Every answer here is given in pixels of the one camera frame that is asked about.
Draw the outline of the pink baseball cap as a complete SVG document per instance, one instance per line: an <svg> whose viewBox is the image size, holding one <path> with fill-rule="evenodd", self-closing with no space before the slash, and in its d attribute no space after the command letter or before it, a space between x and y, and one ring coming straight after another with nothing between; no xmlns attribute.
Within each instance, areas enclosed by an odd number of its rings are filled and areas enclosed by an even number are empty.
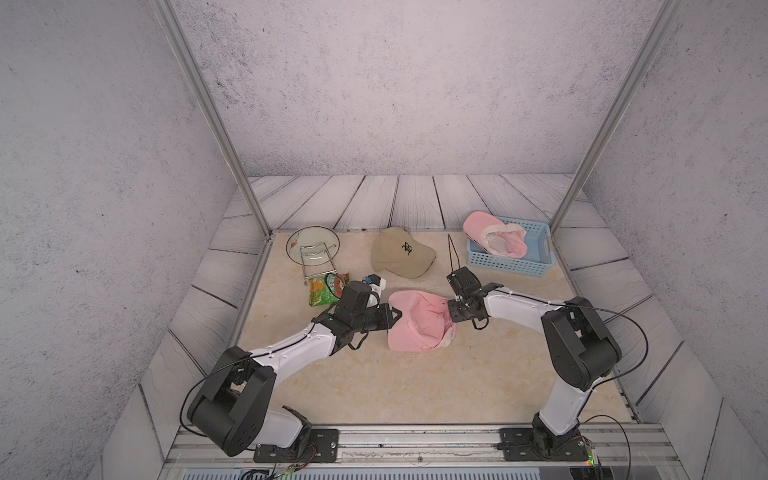
<svg viewBox="0 0 768 480"><path fill-rule="evenodd" d="M447 347L456 333L448 300L418 290L398 291L389 304L402 316L388 332L388 346L396 352L423 352Z"/></svg>
<svg viewBox="0 0 768 480"><path fill-rule="evenodd" d="M504 223L488 212L472 212L463 223L463 231L490 255L521 259L528 253L526 230L517 223Z"/></svg>

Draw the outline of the beige baseball cap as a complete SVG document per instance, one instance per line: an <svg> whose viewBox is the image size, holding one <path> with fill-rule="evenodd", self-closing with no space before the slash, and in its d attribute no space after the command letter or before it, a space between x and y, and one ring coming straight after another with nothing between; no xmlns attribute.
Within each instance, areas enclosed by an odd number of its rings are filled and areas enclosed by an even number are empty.
<svg viewBox="0 0 768 480"><path fill-rule="evenodd" d="M424 275L436 259L436 251L413 238L403 227L381 231L373 242L371 264L375 271L388 271L415 279Z"/></svg>

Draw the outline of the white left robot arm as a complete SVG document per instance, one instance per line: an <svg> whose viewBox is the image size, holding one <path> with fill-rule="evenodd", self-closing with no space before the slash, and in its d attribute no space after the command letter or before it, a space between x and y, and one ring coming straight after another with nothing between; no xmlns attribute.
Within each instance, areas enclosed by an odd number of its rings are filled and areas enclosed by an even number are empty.
<svg viewBox="0 0 768 480"><path fill-rule="evenodd" d="M311 462L319 450L312 423L291 407L271 409L274 390L316 361L358 349L355 338L391 329L402 313L382 302L385 287L378 275L351 281L299 333L263 349L225 350L185 396L181 426L196 428L229 457L252 451L262 463Z"/></svg>

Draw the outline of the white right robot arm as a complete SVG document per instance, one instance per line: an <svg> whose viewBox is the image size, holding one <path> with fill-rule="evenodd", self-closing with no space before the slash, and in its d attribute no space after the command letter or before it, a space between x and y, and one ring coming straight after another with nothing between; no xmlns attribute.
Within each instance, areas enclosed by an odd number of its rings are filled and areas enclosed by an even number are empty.
<svg viewBox="0 0 768 480"><path fill-rule="evenodd" d="M579 416L592 392L622 358L597 309L583 297L549 301L498 283L482 285L466 267L447 276L455 298L448 302L458 323L502 319L544 335L556 378L545 405L526 428L500 431L498 449L507 461L587 461L590 454Z"/></svg>

